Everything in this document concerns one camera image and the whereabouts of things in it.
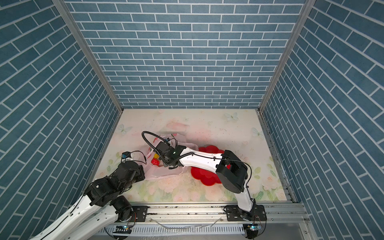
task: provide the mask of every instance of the floor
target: floor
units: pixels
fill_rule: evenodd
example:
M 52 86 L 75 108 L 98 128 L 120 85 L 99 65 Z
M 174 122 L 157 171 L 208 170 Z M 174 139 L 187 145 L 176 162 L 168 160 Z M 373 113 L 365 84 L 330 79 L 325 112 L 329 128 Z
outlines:
M 186 143 L 199 147 L 215 145 L 222 150 L 231 150 L 252 166 L 248 185 L 253 198 L 258 201 L 286 200 L 255 110 L 126 109 L 95 179 L 112 173 L 120 163 L 122 152 L 141 150 L 144 154 L 149 153 L 149 146 L 141 137 L 142 131 L 185 136 Z M 135 160 L 144 159 L 138 152 L 133 155 Z M 130 202 L 235 201 L 233 193 L 223 185 L 205 186 L 194 179 L 189 167 L 168 170 L 152 165 L 151 159 L 144 165 L 146 180 L 135 183 L 124 193 Z

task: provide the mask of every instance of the mounting plate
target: mounting plate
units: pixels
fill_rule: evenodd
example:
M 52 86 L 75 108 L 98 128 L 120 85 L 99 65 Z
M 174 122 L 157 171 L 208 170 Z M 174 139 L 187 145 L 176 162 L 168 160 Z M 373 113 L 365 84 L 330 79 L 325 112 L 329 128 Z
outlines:
M 226 205 L 224 207 L 224 211 L 227 213 L 227 221 L 236 222 L 236 221 L 253 221 L 252 218 L 249 217 L 250 214 L 252 216 L 258 216 L 255 220 L 266 221 L 266 214 L 263 205 L 253 205 L 251 212 L 245 212 L 241 210 L 238 205 Z
M 132 208 L 133 212 L 136 213 L 136 222 L 145 222 L 148 206 L 132 206 Z

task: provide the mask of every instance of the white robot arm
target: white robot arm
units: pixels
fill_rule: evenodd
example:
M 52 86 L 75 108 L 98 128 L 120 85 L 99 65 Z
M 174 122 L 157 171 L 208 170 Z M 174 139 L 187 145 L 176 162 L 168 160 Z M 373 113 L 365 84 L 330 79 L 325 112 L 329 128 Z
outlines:
M 155 147 L 144 134 L 162 138 L 151 132 L 142 132 L 144 140 L 160 156 L 165 167 L 192 166 L 216 173 L 223 186 L 235 194 L 240 216 L 254 220 L 257 205 L 246 190 L 248 168 L 233 152 L 225 150 L 222 154 L 211 154 L 181 145 L 172 147 L 165 139 Z M 130 152 L 124 152 L 122 159 L 127 160 L 120 163 L 111 175 L 92 182 L 72 207 L 32 240 L 85 240 L 117 220 L 131 220 L 131 204 L 124 196 L 118 195 L 133 183 L 144 180 L 145 176 L 143 167 L 130 158 Z

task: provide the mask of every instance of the brick wallpaper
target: brick wallpaper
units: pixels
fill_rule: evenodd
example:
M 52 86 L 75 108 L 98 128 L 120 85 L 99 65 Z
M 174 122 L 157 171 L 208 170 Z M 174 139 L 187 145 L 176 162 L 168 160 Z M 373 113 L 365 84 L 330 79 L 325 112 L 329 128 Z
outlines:
M 80 196 L 117 110 L 51 0 L 0 1 L 0 239 Z
M 66 1 L 124 108 L 257 108 L 303 2 Z
M 265 109 L 319 239 L 384 239 L 383 13 L 317 0 Z

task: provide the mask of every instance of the pink plastic bag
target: pink plastic bag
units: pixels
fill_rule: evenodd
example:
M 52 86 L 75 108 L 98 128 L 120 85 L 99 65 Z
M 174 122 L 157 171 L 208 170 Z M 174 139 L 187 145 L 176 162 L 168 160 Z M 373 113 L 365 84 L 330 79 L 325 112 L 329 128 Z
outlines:
M 177 140 L 178 145 L 183 145 L 183 146 L 189 147 L 189 148 L 191 148 L 193 150 L 197 150 L 197 151 L 199 150 L 199 148 L 197 147 L 196 144 L 185 143 L 186 137 L 184 135 L 175 133 L 175 134 L 167 134 L 167 135 L 160 135 L 160 136 L 164 139 L 165 138 L 169 138 L 169 139 L 175 138 Z M 157 137 L 154 138 L 154 140 L 150 140 L 150 138 L 148 138 L 148 140 L 152 142 L 153 146 L 157 146 L 157 144 L 161 141 Z M 175 147 L 175 140 L 174 139 L 171 140 L 171 146 Z M 185 172 L 188 169 L 188 167 L 177 167 L 175 169 L 168 169 L 168 167 L 163 166 L 164 164 L 162 163 L 162 161 L 160 161 L 161 167 L 153 165 L 151 163 L 151 160 L 153 159 L 154 156 L 155 156 L 155 153 L 154 153 L 153 149 L 151 149 L 148 152 L 148 154 L 146 155 L 147 165 L 141 164 L 143 166 L 143 169 L 144 169 L 145 179 L 165 179 L 168 177 L 173 177 L 173 176 L 182 174 L 183 172 Z

